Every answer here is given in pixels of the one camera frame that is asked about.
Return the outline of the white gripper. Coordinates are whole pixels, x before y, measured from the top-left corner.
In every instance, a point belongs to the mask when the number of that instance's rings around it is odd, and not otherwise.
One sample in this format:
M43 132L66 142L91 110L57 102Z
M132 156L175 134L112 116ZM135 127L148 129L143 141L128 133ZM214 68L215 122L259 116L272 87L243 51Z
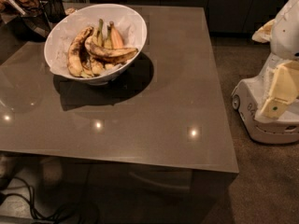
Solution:
M271 51L282 59L299 59L299 0L289 0L274 20L260 27L251 38L270 41ZM260 110L262 116L278 119L299 96L299 62L279 64Z

